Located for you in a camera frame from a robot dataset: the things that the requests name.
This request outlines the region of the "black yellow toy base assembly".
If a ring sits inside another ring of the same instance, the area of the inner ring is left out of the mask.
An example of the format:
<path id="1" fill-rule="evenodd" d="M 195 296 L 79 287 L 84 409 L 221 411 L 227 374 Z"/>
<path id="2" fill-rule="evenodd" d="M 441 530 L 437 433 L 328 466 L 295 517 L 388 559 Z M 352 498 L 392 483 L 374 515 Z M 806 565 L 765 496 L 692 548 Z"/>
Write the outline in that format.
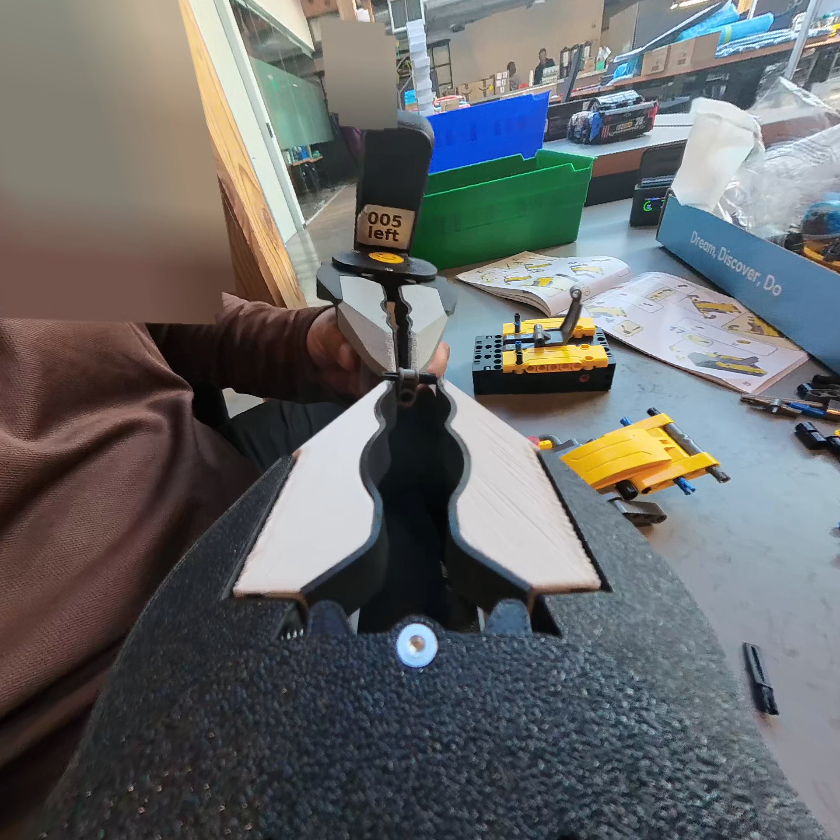
<path id="1" fill-rule="evenodd" d="M 603 330 L 583 314 L 583 289 L 556 318 L 522 320 L 478 335 L 472 355 L 475 396 L 608 392 L 616 361 Z"/>

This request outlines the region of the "clear bag with blue parts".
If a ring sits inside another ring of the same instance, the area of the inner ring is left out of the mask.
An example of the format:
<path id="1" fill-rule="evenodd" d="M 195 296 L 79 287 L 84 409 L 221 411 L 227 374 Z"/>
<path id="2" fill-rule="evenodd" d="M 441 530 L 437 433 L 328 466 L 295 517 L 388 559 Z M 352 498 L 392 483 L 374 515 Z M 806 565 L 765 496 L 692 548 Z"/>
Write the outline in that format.
<path id="1" fill-rule="evenodd" d="M 781 77 L 750 113 L 761 127 L 763 150 L 740 164 L 713 213 L 838 272 L 838 96 L 824 101 Z"/>

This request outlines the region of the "wooden table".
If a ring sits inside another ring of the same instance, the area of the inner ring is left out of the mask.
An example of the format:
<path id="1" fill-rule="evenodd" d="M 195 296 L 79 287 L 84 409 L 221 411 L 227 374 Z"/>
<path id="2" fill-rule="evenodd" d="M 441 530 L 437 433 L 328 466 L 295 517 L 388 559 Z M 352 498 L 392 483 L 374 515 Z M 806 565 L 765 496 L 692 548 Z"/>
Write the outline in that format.
<path id="1" fill-rule="evenodd" d="M 296 272 L 270 211 L 235 113 L 214 66 L 191 2 L 178 3 L 211 138 L 235 294 L 275 307 L 307 306 Z"/>

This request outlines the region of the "grey desk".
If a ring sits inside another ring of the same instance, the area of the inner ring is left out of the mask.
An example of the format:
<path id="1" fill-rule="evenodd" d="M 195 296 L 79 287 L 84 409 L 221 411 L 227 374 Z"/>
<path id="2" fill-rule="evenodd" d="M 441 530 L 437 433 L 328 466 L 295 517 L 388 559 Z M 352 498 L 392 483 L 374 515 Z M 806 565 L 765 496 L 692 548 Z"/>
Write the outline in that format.
<path id="1" fill-rule="evenodd" d="M 833 838 L 839 824 L 838 463 L 794 436 L 795 420 L 758 412 L 725 386 L 610 341 L 605 393 L 489 395 L 479 401 L 529 435 L 585 441 L 670 415 L 731 477 L 655 499 L 667 520 L 644 529 L 696 598 L 751 700 L 742 644 L 761 648 L 780 715 L 754 714 L 791 786 Z"/>

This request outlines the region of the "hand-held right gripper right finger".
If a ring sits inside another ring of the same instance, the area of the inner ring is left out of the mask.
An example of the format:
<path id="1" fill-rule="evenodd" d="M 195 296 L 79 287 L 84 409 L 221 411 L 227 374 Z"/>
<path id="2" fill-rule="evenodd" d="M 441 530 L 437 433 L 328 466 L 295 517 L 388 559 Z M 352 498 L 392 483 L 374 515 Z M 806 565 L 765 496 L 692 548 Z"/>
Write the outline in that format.
<path id="1" fill-rule="evenodd" d="M 602 586 L 538 449 L 448 381 L 448 568 L 463 595 L 558 595 Z"/>

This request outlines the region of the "open instruction booklet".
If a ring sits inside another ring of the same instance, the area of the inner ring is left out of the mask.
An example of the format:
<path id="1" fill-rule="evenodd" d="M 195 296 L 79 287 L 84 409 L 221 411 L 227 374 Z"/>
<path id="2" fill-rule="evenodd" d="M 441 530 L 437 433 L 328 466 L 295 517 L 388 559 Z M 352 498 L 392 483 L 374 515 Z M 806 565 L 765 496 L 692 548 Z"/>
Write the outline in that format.
<path id="1" fill-rule="evenodd" d="M 522 252 L 457 279 L 556 322 L 581 289 L 583 317 L 605 336 L 733 391 L 758 394 L 800 368 L 807 353 L 741 303 L 663 272 L 632 276 L 610 256 Z"/>

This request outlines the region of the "grey connector with black pins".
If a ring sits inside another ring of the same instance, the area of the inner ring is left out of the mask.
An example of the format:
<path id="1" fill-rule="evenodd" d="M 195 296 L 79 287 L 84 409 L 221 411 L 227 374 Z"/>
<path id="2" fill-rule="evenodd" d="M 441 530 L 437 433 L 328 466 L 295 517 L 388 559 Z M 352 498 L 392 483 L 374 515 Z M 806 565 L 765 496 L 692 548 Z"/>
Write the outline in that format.
<path id="1" fill-rule="evenodd" d="M 400 368 L 397 371 L 385 371 L 380 374 L 380 378 L 384 382 L 391 383 L 396 403 L 401 407 L 412 406 L 421 387 L 438 383 L 436 374 L 415 369 Z"/>

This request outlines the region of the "yellow grey toy hood assembly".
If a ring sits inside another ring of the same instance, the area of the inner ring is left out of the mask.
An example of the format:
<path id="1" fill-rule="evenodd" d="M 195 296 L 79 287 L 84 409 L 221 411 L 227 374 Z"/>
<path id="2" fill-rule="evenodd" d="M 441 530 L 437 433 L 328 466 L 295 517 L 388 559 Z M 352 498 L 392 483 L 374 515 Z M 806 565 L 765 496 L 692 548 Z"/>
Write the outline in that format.
<path id="1" fill-rule="evenodd" d="M 726 484 L 730 476 L 670 416 L 653 407 L 647 414 L 636 423 L 623 417 L 620 428 L 584 444 L 553 435 L 528 440 L 542 452 L 556 453 L 634 526 L 650 528 L 667 519 L 650 495 L 677 487 L 691 496 L 694 480 L 711 476 Z"/>

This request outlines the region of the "single black pin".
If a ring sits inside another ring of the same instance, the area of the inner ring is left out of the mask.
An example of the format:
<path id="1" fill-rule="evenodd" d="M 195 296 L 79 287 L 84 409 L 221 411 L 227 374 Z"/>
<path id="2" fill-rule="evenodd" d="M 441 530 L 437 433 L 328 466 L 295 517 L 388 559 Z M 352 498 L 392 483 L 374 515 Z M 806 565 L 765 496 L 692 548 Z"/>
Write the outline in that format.
<path id="1" fill-rule="evenodd" d="M 770 717 L 778 717 L 780 710 L 775 699 L 761 648 L 756 644 L 742 643 L 742 656 L 749 678 L 752 701 L 755 709 Z"/>

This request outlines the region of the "white plastic bag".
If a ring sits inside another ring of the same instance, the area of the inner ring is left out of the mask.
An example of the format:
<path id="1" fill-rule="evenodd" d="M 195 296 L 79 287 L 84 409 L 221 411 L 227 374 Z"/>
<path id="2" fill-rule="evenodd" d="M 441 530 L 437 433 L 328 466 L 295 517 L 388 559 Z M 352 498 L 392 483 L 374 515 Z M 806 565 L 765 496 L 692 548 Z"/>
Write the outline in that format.
<path id="1" fill-rule="evenodd" d="M 741 165 L 763 152 L 760 122 L 726 101 L 695 99 L 686 148 L 671 185 L 676 201 L 711 213 Z"/>

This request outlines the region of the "green plastic bin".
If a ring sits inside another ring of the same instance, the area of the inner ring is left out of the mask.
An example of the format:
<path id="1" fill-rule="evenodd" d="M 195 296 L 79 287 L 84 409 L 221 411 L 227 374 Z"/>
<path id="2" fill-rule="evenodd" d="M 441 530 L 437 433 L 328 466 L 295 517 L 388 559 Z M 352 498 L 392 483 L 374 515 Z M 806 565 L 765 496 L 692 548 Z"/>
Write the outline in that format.
<path id="1" fill-rule="evenodd" d="M 594 161 L 540 150 L 431 174 L 411 255 L 440 270 L 573 243 Z"/>

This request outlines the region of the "person's left forearm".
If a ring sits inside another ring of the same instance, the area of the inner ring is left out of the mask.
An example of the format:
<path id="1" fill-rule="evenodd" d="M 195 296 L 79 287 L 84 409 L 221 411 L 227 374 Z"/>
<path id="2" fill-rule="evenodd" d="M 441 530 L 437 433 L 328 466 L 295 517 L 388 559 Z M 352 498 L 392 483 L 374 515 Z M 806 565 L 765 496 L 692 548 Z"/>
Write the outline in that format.
<path id="1" fill-rule="evenodd" d="M 191 385 L 296 403 L 327 402 L 343 394 L 329 383 L 328 358 L 315 350 L 313 326 L 329 310 L 285 309 L 223 294 L 214 323 L 151 323 L 146 328 L 172 371 Z"/>

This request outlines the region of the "person's left hand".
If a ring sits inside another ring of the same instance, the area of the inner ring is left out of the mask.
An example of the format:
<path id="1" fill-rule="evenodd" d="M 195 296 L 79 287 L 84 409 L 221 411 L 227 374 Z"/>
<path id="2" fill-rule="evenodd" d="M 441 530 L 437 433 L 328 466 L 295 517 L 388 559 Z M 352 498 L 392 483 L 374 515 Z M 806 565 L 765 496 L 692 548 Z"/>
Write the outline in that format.
<path id="1" fill-rule="evenodd" d="M 345 401 L 362 398 L 381 382 L 341 332 L 333 308 L 318 312 L 307 332 L 306 350 L 320 386 Z"/>

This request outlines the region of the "toy race car model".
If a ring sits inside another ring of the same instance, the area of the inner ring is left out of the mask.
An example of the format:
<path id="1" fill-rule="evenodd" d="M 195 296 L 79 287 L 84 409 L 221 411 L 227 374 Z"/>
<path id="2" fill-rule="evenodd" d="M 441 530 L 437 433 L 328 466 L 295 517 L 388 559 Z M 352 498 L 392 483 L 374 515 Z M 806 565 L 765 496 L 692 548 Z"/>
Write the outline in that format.
<path id="1" fill-rule="evenodd" d="M 659 100 L 645 99 L 634 89 L 598 96 L 571 115 L 566 139 L 589 145 L 632 140 L 653 129 L 658 110 Z"/>

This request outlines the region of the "blue cardboard box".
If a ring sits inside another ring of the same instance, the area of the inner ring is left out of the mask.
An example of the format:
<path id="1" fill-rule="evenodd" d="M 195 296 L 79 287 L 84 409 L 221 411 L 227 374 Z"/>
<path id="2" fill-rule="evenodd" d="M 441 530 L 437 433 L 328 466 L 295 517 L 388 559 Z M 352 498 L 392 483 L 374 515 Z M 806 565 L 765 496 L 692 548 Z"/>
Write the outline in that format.
<path id="1" fill-rule="evenodd" d="M 839 274 L 668 194 L 657 241 L 839 373 Z"/>

